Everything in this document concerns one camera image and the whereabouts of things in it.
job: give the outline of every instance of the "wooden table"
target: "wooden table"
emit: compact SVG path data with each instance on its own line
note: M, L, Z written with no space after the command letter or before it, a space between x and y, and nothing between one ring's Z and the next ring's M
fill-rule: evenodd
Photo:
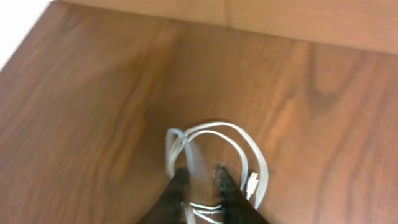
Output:
M0 223L134 223L166 130L216 119L262 149L272 223L398 223L397 56L59 2L0 73Z

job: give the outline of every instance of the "cable plug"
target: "cable plug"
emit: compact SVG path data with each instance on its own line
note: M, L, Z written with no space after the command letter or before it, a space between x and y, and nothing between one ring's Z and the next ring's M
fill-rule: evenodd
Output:
M249 180L248 180L248 184L246 186L246 199L249 200L250 196L254 193L254 191L256 190L257 184L259 183L259 181L257 180L257 176L259 174L258 173L251 173Z

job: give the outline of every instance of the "white cable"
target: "white cable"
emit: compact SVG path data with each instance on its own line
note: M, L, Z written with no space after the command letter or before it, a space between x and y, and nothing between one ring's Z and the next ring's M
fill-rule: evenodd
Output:
M207 211L207 210L195 209L195 211L197 211L198 213L201 213L201 214L209 214L209 215L223 213L222 210L211 210L211 211Z
M199 216L200 218L202 218L202 219L204 219L204 220L210 222L210 223L213 223L213 224L223 224L223 222L219 222L219 221L213 220L212 218L209 218L209 217L207 217L206 215L204 215L204 214L202 214L202 213L199 213L199 212L196 211L195 209L193 209L193 213L194 213L195 215Z
M197 208L202 208L202 209L207 209L207 210L217 210L221 208L221 205L215 205L215 206L206 206L206 205L200 205L197 203L190 202L189 203L192 207L197 207Z
M238 144L236 144L236 142L234 142L232 139L230 139L229 137L227 137L224 134L221 134L217 131L212 131L212 130L206 129L206 128L212 128L215 126L229 126L231 128L234 128L235 130L237 130L237 132L239 134L241 134L242 137L245 139L245 141L249 144L249 146L253 150L253 153L257 157L257 160L259 163L259 169L260 169L260 171L259 171L259 173L260 173L259 186L257 188L256 200L255 200L255 204L254 204L254 208L257 209L258 206L260 205L262 199L264 198L264 195L267 190L267 185L268 185L268 168L267 168L266 160L264 159L264 156L262 155L260 149L258 148L257 144L254 142L254 140L250 137L250 135L247 132L245 132L244 129L240 128L239 126L237 126L235 124L231 124L231 123L227 123L227 122L211 122L211 123L206 123L206 124L192 127L190 129L186 130L185 132L183 132L180 129L170 128L167 131L167 135L166 135L166 172L168 173L170 178L172 178L174 176L175 161L176 161L178 155L184 149L185 155L187 158L188 169L191 173L193 173L195 168L194 168L194 161L193 161L193 156L192 156L192 152L191 152L192 149L189 145L189 142L201 134L205 134L205 133L215 134L215 135L225 139L226 141L228 141L235 148L235 150L237 150L239 156L241 157L241 162L242 162L241 190L242 190L247 181L247 178L248 178L247 157L246 157L245 153L243 152L243 150L241 149L241 147ZM256 188L256 185L254 185L254 187L253 187L251 184L250 191L252 191L252 190L254 191L254 189ZM203 208L203 209L207 209L207 210L216 210L216 209L221 208L221 205L217 205L215 207L210 207L210 206L206 206L206 205L195 204L192 202L190 202L190 205L193 207ZM195 215L203 218L204 220L206 220L210 223L213 223L213 224L222 224L222 222L215 221L215 220L208 218L202 214L203 212L205 212L205 213L211 213L211 212L206 212L206 211L200 212L200 211L202 211L202 210L197 210L195 208L192 208L192 212ZM188 219L188 217L187 217L187 222L188 222L188 224L195 224L195 221L192 222L192 219L191 218Z
M192 208L189 207L185 207L184 208L184 212L185 212L185 218L187 219L187 224L196 224L195 221L195 215L193 213Z

